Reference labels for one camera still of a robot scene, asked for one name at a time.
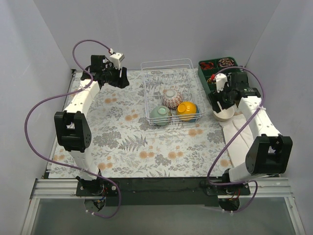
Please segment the yellow bowl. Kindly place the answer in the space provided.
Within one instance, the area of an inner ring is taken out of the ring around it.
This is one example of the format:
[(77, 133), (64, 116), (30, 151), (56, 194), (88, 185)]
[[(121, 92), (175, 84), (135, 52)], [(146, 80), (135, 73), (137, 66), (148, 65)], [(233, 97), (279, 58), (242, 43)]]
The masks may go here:
[(195, 122), (198, 117), (198, 108), (196, 104), (190, 101), (184, 101), (178, 105), (177, 115), (184, 122)]

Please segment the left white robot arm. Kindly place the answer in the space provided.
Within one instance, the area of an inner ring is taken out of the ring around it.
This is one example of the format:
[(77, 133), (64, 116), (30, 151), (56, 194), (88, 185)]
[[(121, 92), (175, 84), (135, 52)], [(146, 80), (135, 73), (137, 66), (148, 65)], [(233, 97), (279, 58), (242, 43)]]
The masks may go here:
[(94, 196), (103, 192), (104, 184), (97, 179), (99, 169), (89, 152), (92, 134), (87, 114), (94, 98), (106, 83), (120, 89), (129, 85), (127, 69), (121, 66), (124, 58), (120, 52), (113, 53), (109, 58), (92, 55), (91, 65), (85, 68), (80, 80), (79, 89), (82, 91), (75, 94), (62, 112), (54, 115), (58, 144), (70, 153), (76, 165), (82, 169), (76, 179)]

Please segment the dark blue bowl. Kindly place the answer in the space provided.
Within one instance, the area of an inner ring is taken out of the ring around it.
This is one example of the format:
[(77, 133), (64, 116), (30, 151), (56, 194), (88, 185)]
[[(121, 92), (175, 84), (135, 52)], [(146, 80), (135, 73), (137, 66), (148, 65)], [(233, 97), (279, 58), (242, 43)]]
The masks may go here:
[(196, 105), (196, 113), (195, 115), (189, 120), (189, 122), (196, 122), (200, 117), (200, 110), (198, 106)]

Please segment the cream white bowl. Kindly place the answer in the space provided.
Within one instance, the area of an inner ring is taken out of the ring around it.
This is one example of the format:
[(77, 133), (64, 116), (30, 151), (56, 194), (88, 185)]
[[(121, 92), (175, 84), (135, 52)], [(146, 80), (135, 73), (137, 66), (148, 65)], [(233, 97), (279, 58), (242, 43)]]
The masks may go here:
[(234, 116), (235, 109), (230, 107), (228, 109), (223, 109), (219, 113), (213, 111), (213, 116), (217, 121), (224, 122), (228, 121)]

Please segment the white wire dish rack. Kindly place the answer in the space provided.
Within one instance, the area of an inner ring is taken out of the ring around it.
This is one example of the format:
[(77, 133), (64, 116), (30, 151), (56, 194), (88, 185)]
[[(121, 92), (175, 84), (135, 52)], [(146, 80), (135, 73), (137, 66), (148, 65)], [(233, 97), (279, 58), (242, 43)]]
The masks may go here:
[[(150, 112), (162, 105), (162, 97), (166, 90), (174, 89), (181, 93), (184, 101), (196, 104), (200, 117), (205, 113), (205, 105), (201, 95), (199, 79), (196, 76), (192, 61), (186, 59), (153, 61), (141, 63), (146, 119), (150, 125)], [(169, 124), (183, 122), (178, 118), (177, 108), (171, 110)]]

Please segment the mint green bowl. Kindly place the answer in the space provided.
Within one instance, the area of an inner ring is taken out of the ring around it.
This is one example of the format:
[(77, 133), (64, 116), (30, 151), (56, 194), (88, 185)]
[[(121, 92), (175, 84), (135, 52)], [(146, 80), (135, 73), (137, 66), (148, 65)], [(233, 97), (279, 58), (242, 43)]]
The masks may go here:
[(170, 122), (172, 113), (166, 106), (159, 105), (150, 112), (150, 121), (153, 125), (166, 126)]

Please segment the green compartment tray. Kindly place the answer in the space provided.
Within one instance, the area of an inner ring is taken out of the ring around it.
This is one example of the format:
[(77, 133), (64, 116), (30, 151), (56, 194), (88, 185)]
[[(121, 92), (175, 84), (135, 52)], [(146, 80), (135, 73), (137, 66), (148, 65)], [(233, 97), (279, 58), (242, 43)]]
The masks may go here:
[(227, 67), (237, 67), (238, 64), (233, 57), (224, 57), (199, 61), (198, 76), (206, 94), (216, 90), (216, 81), (213, 77), (220, 70)]

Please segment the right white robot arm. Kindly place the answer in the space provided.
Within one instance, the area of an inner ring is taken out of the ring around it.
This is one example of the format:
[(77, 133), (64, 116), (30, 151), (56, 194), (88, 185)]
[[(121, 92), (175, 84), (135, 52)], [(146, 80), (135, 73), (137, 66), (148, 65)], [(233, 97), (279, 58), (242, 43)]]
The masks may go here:
[(213, 110), (217, 113), (226, 111), (236, 105), (246, 118), (246, 123), (226, 144), (227, 147), (249, 127), (253, 143), (245, 160), (240, 165), (227, 169), (218, 183), (226, 194), (234, 194), (239, 185), (265, 175), (285, 173), (293, 142), (291, 137), (282, 135), (273, 125), (265, 108), (261, 93), (248, 83), (245, 72), (233, 72), (227, 76), (223, 72), (214, 75), (216, 90), (209, 94)]

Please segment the red patterned bowl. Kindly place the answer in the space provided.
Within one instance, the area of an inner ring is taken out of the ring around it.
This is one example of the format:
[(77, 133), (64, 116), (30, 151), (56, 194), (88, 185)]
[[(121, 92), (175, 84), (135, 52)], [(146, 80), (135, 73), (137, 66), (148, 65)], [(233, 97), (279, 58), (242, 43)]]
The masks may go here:
[(183, 102), (183, 97), (180, 92), (174, 89), (165, 91), (162, 97), (162, 105), (173, 110), (176, 109)]

